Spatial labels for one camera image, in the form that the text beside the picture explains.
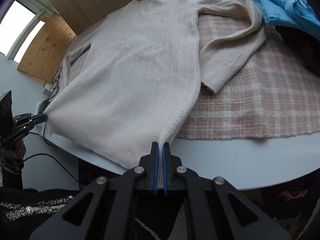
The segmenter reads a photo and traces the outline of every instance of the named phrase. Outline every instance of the black cable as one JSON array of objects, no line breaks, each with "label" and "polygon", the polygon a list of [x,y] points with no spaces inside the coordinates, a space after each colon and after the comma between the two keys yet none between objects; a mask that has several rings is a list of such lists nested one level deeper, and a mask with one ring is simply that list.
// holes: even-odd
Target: black cable
[{"label": "black cable", "polygon": [[43,129],[43,140],[44,140],[44,142],[45,142],[47,145],[49,145],[49,146],[56,147],[56,148],[60,148],[60,147],[58,147],[58,146],[56,146],[56,145],[54,145],[54,144],[49,143],[49,140],[46,139],[46,137],[44,136],[44,132],[45,132],[45,123],[44,123],[44,129]]},{"label": "black cable", "polygon": [[62,66],[60,66],[55,75],[54,75],[54,79],[53,79],[53,82],[52,82],[52,92],[50,93],[50,95],[48,96],[48,99],[46,100],[46,102],[48,102],[49,100],[51,100],[52,98],[54,98],[56,96],[56,94],[59,92],[60,90],[60,87],[59,87],[59,79],[60,79],[60,73],[62,71]]},{"label": "black cable", "polygon": [[[45,155],[45,156],[49,156],[49,157],[53,158],[76,182],[78,182],[78,183],[81,185],[81,183],[80,183],[55,157],[51,156],[50,154],[47,154],[47,153],[37,153],[37,154],[33,154],[33,155],[29,156],[28,158],[26,158],[25,160],[22,160],[22,163],[25,163],[27,160],[29,160],[29,159],[31,159],[31,158],[33,158],[33,157],[36,157],[36,156],[40,156],[40,155]],[[16,167],[18,167],[19,165],[21,165],[21,163],[18,164],[18,165],[15,165],[15,166],[11,166],[11,165],[9,165],[8,163],[5,163],[5,165],[6,165],[7,167],[9,167],[9,168],[16,168]]]},{"label": "black cable", "polygon": [[44,132],[45,132],[45,124],[44,124],[43,136],[41,136],[40,134],[35,133],[35,132],[29,132],[29,133],[39,135],[40,137],[42,137],[42,138],[44,139],[44,142],[45,142],[47,145],[49,145],[49,146],[56,147],[56,148],[60,148],[60,147],[56,146],[55,144],[49,143],[49,140],[44,136]]}]

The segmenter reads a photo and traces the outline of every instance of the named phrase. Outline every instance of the blue fabric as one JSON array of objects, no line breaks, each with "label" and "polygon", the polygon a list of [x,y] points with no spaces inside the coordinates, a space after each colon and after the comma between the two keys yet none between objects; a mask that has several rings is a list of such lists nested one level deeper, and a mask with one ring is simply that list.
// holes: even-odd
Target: blue fabric
[{"label": "blue fabric", "polygon": [[306,0],[252,0],[267,25],[300,29],[320,41],[320,22]]}]

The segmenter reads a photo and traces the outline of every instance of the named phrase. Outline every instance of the white table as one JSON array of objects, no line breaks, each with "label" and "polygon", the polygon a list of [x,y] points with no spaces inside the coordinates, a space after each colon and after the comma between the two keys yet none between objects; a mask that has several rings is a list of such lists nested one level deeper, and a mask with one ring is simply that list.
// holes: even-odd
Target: white table
[{"label": "white table", "polygon": [[[42,134],[43,126],[35,130]],[[126,169],[69,139],[45,137],[65,151],[114,173]],[[172,155],[199,176],[222,176],[237,189],[266,187],[299,178],[320,168],[320,133],[287,138],[186,140],[174,139]]]}]

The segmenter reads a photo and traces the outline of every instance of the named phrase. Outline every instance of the person's hand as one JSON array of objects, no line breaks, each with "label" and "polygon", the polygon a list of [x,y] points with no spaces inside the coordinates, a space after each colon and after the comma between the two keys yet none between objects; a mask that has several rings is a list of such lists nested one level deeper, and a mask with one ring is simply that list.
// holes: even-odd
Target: person's hand
[{"label": "person's hand", "polygon": [[26,154],[26,148],[23,139],[16,143],[16,149],[13,151],[4,150],[4,156],[8,159],[23,159]]}]

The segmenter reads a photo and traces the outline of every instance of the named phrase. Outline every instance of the ribbed knit fabric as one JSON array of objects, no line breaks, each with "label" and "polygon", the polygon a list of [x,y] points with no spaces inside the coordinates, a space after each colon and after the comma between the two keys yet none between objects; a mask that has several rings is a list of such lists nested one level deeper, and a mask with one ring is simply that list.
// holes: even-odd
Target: ribbed knit fabric
[{"label": "ribbed knit fabric", "polygon": [[[211,41],[199,55],[199,12],[252,25]],[[251,0],[132,1],[66,55],[63,71],[89,49],[88,67],[46,109],[47,131],[125,168],[136,166],[152,141],[174,138],[201,81],[217,93],[263,43],[261,20]]]}]

